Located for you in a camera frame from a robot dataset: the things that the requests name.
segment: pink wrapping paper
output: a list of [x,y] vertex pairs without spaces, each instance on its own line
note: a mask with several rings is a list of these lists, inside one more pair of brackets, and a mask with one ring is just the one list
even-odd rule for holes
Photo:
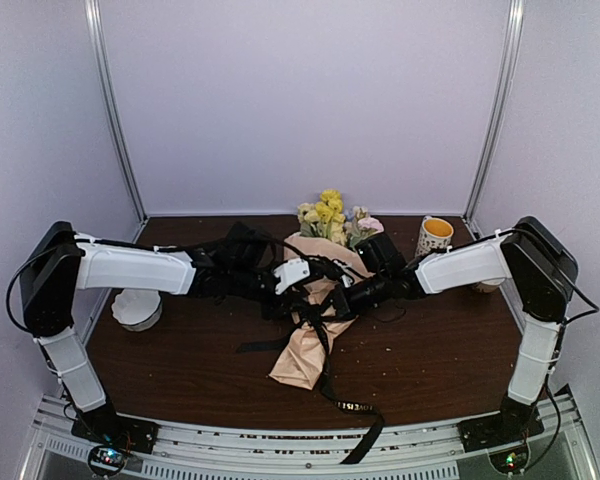
[[[307,255],[321,255],[330,259],[338,259],[351,265],[355,271],[364,277],[372,275],[367,271],[362,259],[356,252],[325,238],[301,237],[296,234],[287,238],[286,241]],[[285,249],[285,260],[294,257],[297,257],[295,253]],[[352,277],[356,282],[360,281],[356,276],[352,275]],[[306,288],[309,291],[309,302],[312,304],[321,303],[335,284],[336,282],[328,279],[317,280],[308,284]],[[325,312],[324,317],[333,315],[333,310],[330,310]],[[293,314],[293,321],[296,324],[299,323],[298,314]],[[348,322],[325,323],[330,351],[333,349],[335,338],[349,328],[354,321],[355,319]],[[315,330],[305,324],[293,332],[289,344],[278,357],[278,361],[269,376],[280,383],[312,390],[320,377],[324,361],[325,352]]]

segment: purple flower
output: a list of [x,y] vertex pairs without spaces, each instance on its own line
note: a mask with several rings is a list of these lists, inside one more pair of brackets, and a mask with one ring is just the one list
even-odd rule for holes
[[364,229],[374,229],[376,232],[384,232],[384,227],[380,220],[373,217],[361,218],[358,220],[358,226]]

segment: white bowl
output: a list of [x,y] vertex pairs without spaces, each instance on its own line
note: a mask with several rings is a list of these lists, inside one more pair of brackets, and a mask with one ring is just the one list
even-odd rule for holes
[[113,318],[132,332],[153,327],[162,314],[162,299],[155,290],[124,289],[111,305]]

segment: wooden table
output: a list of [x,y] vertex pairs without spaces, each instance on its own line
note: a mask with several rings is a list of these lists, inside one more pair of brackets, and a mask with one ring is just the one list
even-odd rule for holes
[[[293,216],[154,218],[139,243],[195,244],[223,237],[236,220],[279,238],[297,230]],[[419,217],[381,218],[409,259]],[[470,237],[459,218],[454,244]],[[338,338],[334,387],[347,399],[377,405],[389,425],[412,424],[496,410],[513,371],[520,333],[499,292],[458,288],[405,302],[393,323],[391,302],[361,317]],[[368,426],[373,417],[346,415],[317,391],[267,378],[278,353],[236,354],[243,342],[276,339],[287,322],[260,318],[256,303],[239,298],[163,296],[162,318],[132,333],[109,307],[88,345],[89,355],[121,413],[187,423],[266,429]]]

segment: patterned mug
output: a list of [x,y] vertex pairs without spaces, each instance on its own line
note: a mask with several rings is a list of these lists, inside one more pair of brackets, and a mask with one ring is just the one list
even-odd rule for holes
[[451,244],[453,226],[441,218],[426,215],[420,225],[420,236],[416,248],[416,257],[427,255],[431,250],[446,248]]

